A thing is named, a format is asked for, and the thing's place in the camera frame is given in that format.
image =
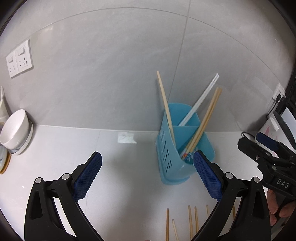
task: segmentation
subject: wooden coaster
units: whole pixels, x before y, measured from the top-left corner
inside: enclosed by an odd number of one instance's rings
[[[10,158],[11,158],[11,154],[7,153],[6,161],[5,161],[5,164],[4,164],[3,168],[2,168],[2,170],[0,171],[0,174],[3,174],[6,171],[6,169],[8,167],[8,164],[10,162]]]

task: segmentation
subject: blue gripper pad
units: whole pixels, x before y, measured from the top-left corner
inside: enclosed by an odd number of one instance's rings
[[[74,183],[73,199],[76,202],[85,197],[101,167],[102,156],[97,152],[95,155],[92,155],[90,160],[87,161],[86,167]]]
[[[256,140],[264,146],[266,146],[271,151],[277,151],[279,149],[278,143],[275,140],[268,137],[267,135],[264,135],[262,132],[259,132],[256,135]]]
[[[197,151],[193,156],[193,165],[202,179],[205,187],[207,188],[210,196],[220,202],[222,198],[221,181],[218,179],[205,159],[206,157],[203,157],[201,153]]]

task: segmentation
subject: electrical outlet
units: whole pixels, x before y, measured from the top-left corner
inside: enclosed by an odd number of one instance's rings
[[[7,63],[9,76],[11,78],[19,73],[18,68],[17,68],[17,60],[16,60],[16,57],[15,57],[15,51],[12,51],[6,57],[6,63]]]
[[[32,67],[29,40],[26,40],[15,49],[15,56],[20,73]]]
[[[278,83],[278,85],[276,86],[276,89],[274,90],[274,94],[272,96],[272,98],[274,100],[276,100],[276,97],[280,94],[281,95],[281,98],[283,98],[285,96],[285,89],[281,86],[280,83]]]

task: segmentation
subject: white chopstick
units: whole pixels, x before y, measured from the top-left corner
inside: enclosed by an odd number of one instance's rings
[[[177,229],[176,229],[176,224],[175,224],[175,221],[173,219],[172,219],[172,222],[173,222],[173,228],[174,228],[174,231],[175,231],[176,240],[179,241],[179,237],[178,237]]]
[[[210,216],[210,210],[209,210],[209,205],[208,204],[207,204],[206,208],[207,208],[207,217],[209,217]]]
[[[193,116],[193,114],[197,111],[201,103],[205,100],[207,95],[209,94],[210,90],[213,88],[214,84],[219,79],[219,75],[216,74],[211,83],[207,86],[205,91],[202,93],[202,95],[199,97],[199,99],[196,101],[192,109],[188,112],[188,114],[184,117],[184,119],[179,123],[178,126],[185,126],[187,122],[190,120],[190,118]]]
[[[3,87],[1,86],[1,99],[3,99],[4,97],[4,90],[3,90]]]

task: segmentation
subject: tile grout line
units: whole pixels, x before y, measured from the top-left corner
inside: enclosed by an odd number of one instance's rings
[[[119,130],[119,129],[100,129],[100,128],[86,128],[86,127],[71,127],[71,126],[53,126],[53,125],[43,125],[35,124],[36,126],[45,126],[45,127],[58,127],[58,128],[67,128],[67,129],[76,129],[76,130],[94,130],[94,131],[117,131],[117,132],[144,132],[144,133],[158,133],[159,131],[135,131],[135,130]]]
[[[235,39],[234,37],[232,37],[232,36],[230,36],[229,34],[227,34],[227,33],[225,33],[225,32],[223,32],[222,30],[220,30],[220,29],[218,29],[218,28],[216,28],[216,27],[214,27],[214,26],[212,26],[212,25],[210,25],[210,24],[208,24],[208,23],[205,23],[205,22],[203,22],[203,21],[201,21],[201,20],[198,20],[198,19],[196,19],[196,18],[192,18],[192,17],[189,17],[189,18],[191,18],[191,19],[194,19],[194,20],[196,20],[196,21],[199,21],[199,22],[201,22],[201,23],[204,23],[204,24],[206,24],[206,25],[208,25],[208,26],[210,26],[210,27],[212,27],[212,28],[214,28],[214,29],[217,29],[218,31],[220,31],[220,32],[222,32],[222,33],[224,33],[224,34],[226,34],[227,36],[229,36],[229,37],[231,37],[232,39],[234,39],[235,41],[237,41],[238,43],[240,43],[242,46],[244,46],[247,50],[249,50],[252,54],[254,54],[259,60],[261,60],[262,61],[262,63],[263,64],[265,64],[265,66],[273,73],[273,75],[277,78],[277,80],[280,82],[280,80],[279,80],[279,78],[276,76],[276,74],[267,66],[267,64],[266,63],[264,63],[264,61],[261,59],[261,58],[259,58],[252,50],[250,50],[247,46],[245,46],[244,44],[242,44],[240,41],[238,41],[237,39]]]
[[[96,140],[96,144],[95,144],[95,146],[94,146],[94,152],[96,151],[96,146],[97,146],[97,144],[98,144],[98,142],[99,142],[99,137],[100,137],[100,134],[101,134],[101,131],[99,131],[99,135],[98,135],[98,138],[97,138],[97,140]],[[88,195],[86,195],[86,201],[85,201],[85,215],[86,215],[86,210],[87,210],[87,199],[88,199]]]
[[[29,37],[32,36],[34,33],[39,32],[40,30],[43,30],[43,29],[49,27],[50,25],[55,24],[55,23],[58,23],[58,22],[60,22],[62,20],[65,20],[65,19],[68,19],[68,18],[71,18],[71,17],[75,17],[75,16],[78,16],[78,15],[81,15],[81,14],[84,14],[84,13],[91,13],[91,12],[97,12],[97,11],[101,11],[101,10],[110,10],[110,9],[147,9],[147,10],[155,10],[155,11],[160,11],[160,12],[172,13],[172,14],[176,14],[176,15],[179,15],[179,16],[186,17],[183,14],[179,14],[179,13],[175,13],[175,12],[170,12],[170,11],[166,11],[166,10],[161,10],[161,9],[146,8],[146,7],[108,7],[108,8],[94,9],[94,10],[90,10],[90,11],[86,11],[86,12],[80,12],[80,13],[77,13],[77,14],[74,14],[74,15],[71,15],[71,16],[68,16],[68,17],[59,19],[59,20],[57,20],[55,22],[52,22],[52,23],[50,23],[50,24],[42,27],[41,29],[38,29],[37,31],[33,32],[32,34],[30,34],[29,36],[27,36],[26,38],[24,38],[21,42],[19,42],[16,46],[20,45],[22,42],[24,42],[25,40],[29,39]],[[0,55],[0,58],[6,58],[7,55],[11,51],[13,51],[14,49],[15,49],[15,47],[12,48],[6,55],[3,55],[3,56]]]
[[[96,151],[96,146],[97,146],[97,144],[98,144],[98,142],[99,142],[100,134],[101,134],[101,131],[99,131],[99,135],[98,135],[98,139],[96,140],[96,145],[95,145],[95,147],[94,147],[94,151]]]
[[[178,56],[178,60],[177,60],[177,65],[176,65],[176,69],[175,69],[175,73],[174,73],[174,78],[173,78],[173,81],[172,81],[172,85],[170,87],[170,93],[168,95],[168,100],[170,99],[170,94],[171,94],[172,89],[173,89],[173,84],[174,84],[174,81],[175,81],[175,77],[176,77],[176,73],[177,73],[177,68],[178,68],[178,64],[179,64],[179,60],[180,60],[180,56],[181,56],[181,51],[182,51],[182,47],[183,47],[183,42],[184,42],[184,37],[185,37],[185,32],[186,32],[186,27],[187,27],[187,21],[188,21],[188,16],[189,16],[190,5],[191,5],[191,0],[189,0],[189,6],[188,6],[188,11],[187,11],[187,16],[186,16],[186,22],[185,22],[185,27],[184,27],[184,32],[183,32],[183,37],[182,37],[180,52],[179,52],[179,56]]]
[[[34,33],[40,31],[40,30],[43,30],[45,28],[47,28],[48,26],[52,25],[52,24],[55,24],[57,22],[60,22],[62,20],[65,20],[65,19],[68,19],[68,18],[71,18],[71,17],[74,17],[74,16],[78,16],[78,15],[81,15],[81,14],[84,14],[84,13],[90,13],[90,12],[96,12],[96,11],[101,11],[101,10],[109,10],[109,9],[147,9],[147,10],[155,10],[155,11],[160,11],[160,12],[167,12],[167,13],[172,13],[172,14],[176,14],[176,15],[179,15],[179,16],[183,16],[183,17],[186,17],[186,22],[185,22],[185,29],[184,29],[184,33],[183,33],[183,38],[182,38],[182,42],[181,42],[181,48],[180,48],[180,53],[179,53],[179,57],[178,57],[178,61],[177,61],[177,66],[176,66],[176,70],[175,70],[175,74],[174,74],[174,78],[173,78],[173,82],[175,80],[175,76],[176,76],[176,71],[177,71],[177,67],[178,67],[178,63],[179,63],[179,59],[180,59],[180,55],[181,55],[181,49],[182,49],[182,46],[183,46],[183,40],[184,40],[184,36],[185,36],[185,30],[186,30],[186,26],[187,26],[187,20],[188,18],[191,18],[193,20],[196,20],[196,21],[199,21],[201,23],[204,23],[208,26],[211,26],[215,29],[217,29],[218,31],[221,31],[222,33],[226,34],[227,36],[231,37],[232,39],[234,39],[235,41],[237,41],[238,43],[240,43],[241,45],[243,45],[246,49],[248,49],[249,51],[251,51],[248,47],[246,47],[244,44],[242,44],[240,41],[238,41],[237,39],[235,39],[234,37],[230,36],[229,34],[223,32],[222,30],[208,24],[208,23],[205,23],[201,20],[198,20],[198,19],[195,19],[193,17],[189,17],[189,10],[190,10],[190,4],[191,4],[191,0],[189,1],[189,7],[188,7],[188,12],[187,12],[187,16],[183,15],[183,14],[179,14],[179,13],[175,13],[175,12],[170,12],[170,11],[166,11],[166,10],[161,10],[161,9],[153,9],[153,8],[145,8],[145,7],[110,7],[110,8],[102,8],[102,9],[95,9],[95,10],[91,10],[91,11],[86,11],[86,12],[81,12],[81,13],[77,13],[77,14],[74,14],[72,16],[68,16],[68,17],[65,17],[65,18],[62,18],[60,20],[57,20],[55,22],[52,22],[48,25],[46,25],[45,27],[35,31]],[[29,39],[30,36],[32,36],[34,33],[32,33],[31,35],[29,35],[28,37],[24,38],[19,44],[21,44],[22,42],[24,42],[25,40]],[[262,61],[263,64],[266,65],[266,67],[274,74],[274,76],[278,79],[278,81],[280,82],[279,78],[276,76],[276,74],[270,69],[269,66],[267,66],[267,64],[261,59],[259,58],[253,51],[251,51],[259,60]]]

